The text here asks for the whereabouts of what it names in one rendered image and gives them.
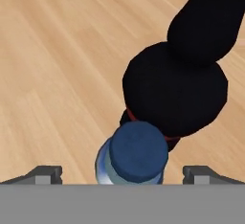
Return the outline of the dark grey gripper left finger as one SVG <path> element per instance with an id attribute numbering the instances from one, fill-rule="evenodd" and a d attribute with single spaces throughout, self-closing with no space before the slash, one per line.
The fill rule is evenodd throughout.
<path id="1" fill-rule="evenodd" d="M 4 181 L 3 185 L 61 185 L 62 166 L 37 166 L 25 175 Z"/>

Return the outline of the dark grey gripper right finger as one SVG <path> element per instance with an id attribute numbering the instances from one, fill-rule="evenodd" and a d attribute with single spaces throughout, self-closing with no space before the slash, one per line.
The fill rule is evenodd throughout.
<path id="1" fill-rule="evenodd" d="M 244 182 L 220 175 L 208 166 L 184 166 L 183 175 L 184 185 L 244 185 Z"/>

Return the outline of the clear bottle with blue cap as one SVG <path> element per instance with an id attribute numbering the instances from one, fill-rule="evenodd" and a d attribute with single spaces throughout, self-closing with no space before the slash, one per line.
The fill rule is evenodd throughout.
<path id="1" fill-rule="evenodd" d="M 167 142 L 158 128 L 125 123 L 101 146 L 96 179 L 102 185 L 162 185 L 167 160 Z"/>

